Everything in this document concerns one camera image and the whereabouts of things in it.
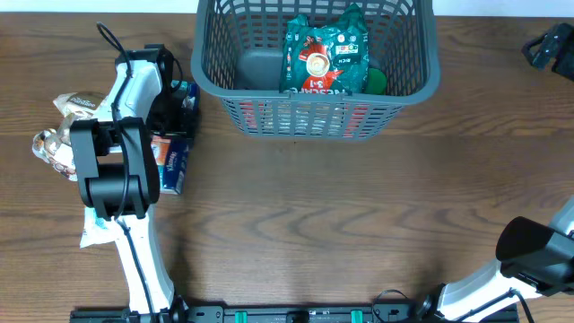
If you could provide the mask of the Kleenex tissue multipack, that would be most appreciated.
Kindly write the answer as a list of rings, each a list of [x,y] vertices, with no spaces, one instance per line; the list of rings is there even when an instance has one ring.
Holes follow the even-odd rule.
[[[181,195],[187,161],[199,123],[200,90],[196,83],[183,82],[175,93],[179,103],[179,125],[165,135],[152,137],[152,152],[160,176],[162,194]]]

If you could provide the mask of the orange spaghetti pasta packet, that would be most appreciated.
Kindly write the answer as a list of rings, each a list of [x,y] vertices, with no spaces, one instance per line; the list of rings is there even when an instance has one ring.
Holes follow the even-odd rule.
[[[336,104],[304,102],[299,106],[279,102],[240,103],[245,129],[250,134],[278,136],[324,136],[351,138],[359,130],[369,109]]]

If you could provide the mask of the Pantree cookie pouch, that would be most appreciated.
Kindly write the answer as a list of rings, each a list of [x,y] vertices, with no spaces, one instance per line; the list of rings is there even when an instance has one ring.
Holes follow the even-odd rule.
[[[57,96],[53,103],[62,114],[58,129],[45,129],[36,134],[31,150],[36,157],[71,181],[77,180],[70,128],[76,120],[91,119],[106,96],[99,92],[72,92]]]

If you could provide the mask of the small white-green sachet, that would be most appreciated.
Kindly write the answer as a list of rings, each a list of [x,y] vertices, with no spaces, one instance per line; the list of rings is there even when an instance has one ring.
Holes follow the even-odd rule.
[[[84,208],[84,225],[80,240],[81,249],[90,247],[91,245],[110,243],[114,241],[116,237],[117,226],[114,222],[106,221],[98,217],[93,208]]]

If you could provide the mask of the small green packet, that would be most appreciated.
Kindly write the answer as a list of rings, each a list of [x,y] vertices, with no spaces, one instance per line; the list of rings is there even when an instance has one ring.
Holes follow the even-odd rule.
[[[367,83],[364,88],[365,94],[385,95],[387,91],[387,77],[377,68],[370,67],[367,75]]]

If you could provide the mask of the green Nescafe coffee bag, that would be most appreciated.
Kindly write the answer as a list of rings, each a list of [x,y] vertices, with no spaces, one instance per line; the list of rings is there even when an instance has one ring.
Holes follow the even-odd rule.
[[[363,92],[369,70],[369,30],[361,8],[348,6],[338,19],[313,27],[299,14],[288,21],[280,92],[338,95]]]

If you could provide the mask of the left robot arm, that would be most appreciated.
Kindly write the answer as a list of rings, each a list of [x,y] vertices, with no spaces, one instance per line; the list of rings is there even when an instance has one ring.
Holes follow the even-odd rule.
[[[72,314],[73,320],[187,321],[188,307],[169,277],[154,229],[161,178],[152,137],[189,143],[197,128],[198,109],[185,103],[188,86],[173,79],[180,67],[162,44],[120,49],[109,102],[71,125],[82,201],[109,227],[129,291],[126,310]]]

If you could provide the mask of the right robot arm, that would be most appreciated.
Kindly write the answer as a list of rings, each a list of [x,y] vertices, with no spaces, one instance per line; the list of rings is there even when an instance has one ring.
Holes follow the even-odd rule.
[[[479,322],[519,302],[573,294],[573,200],[548,225],[513,219],[497,242],[495,259],[468,277],[441,285],[425,300],[419,319]]]

